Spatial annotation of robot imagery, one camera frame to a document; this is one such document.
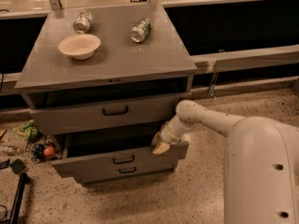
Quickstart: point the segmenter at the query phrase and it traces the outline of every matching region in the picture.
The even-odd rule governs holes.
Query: terrazzo floor
[[[195,101],[209,109],[242,116],[265,116],[299,127],[299,98],[292,80],[217,87],[216,99],[195,91]],[[28,121],[27,110],[1,111],[0,129],[7,129],[0,146],[25,148],[12,128]],[[82,186],[61,178],[50,162],[34,164],[30,153],[11,156],[23,160],[31,183],[26,185],[20,223],[223,223],[223,147],[225,138],[199,125],[184,136],[186,159],[174,173],[129,177]],[[0,161],[8,156],[0,153]],[[19,177],[0,170],[0,204],[11,209]]]

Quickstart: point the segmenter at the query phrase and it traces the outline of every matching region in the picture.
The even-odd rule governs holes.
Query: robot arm
[[[198,123],[227,137],[225,224],[299,224],[295,189],[299,129],[273,119],[210,111],[186,100],[154,138],[153,153],[166,152]]]

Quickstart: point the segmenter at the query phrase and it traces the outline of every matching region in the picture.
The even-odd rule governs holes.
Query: green can
[[[135,24],[131,31],[131,38],[136,43],[144,42],[150,35],[153,24],[150,18],[142,18]]]

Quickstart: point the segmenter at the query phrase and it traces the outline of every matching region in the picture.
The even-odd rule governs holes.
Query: can
[[[131,31],[131,38],[136,43],[144,42],[150,35],[153,24],[150,18],[142,18],[135,24]]]
[[[78,18],[73,23],[74,30],[79,34],[86,34],[90,31],[93,23],[93,14],[89,11],[82,10]]]

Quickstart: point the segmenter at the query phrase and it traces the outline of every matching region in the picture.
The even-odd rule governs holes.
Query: gray tabletop
[[[90,34],[101,46],[84,61],[58,50],[59,43],[76,32],[73,22],[82,8],[52,11],[24,66],[16,89],[79,87],[82,83],[130,81],[193,74],[196,66],[161,5],[88,7],[94,15]],[[153,20],[143,44],[131,40],[130,31],[142,17]]]

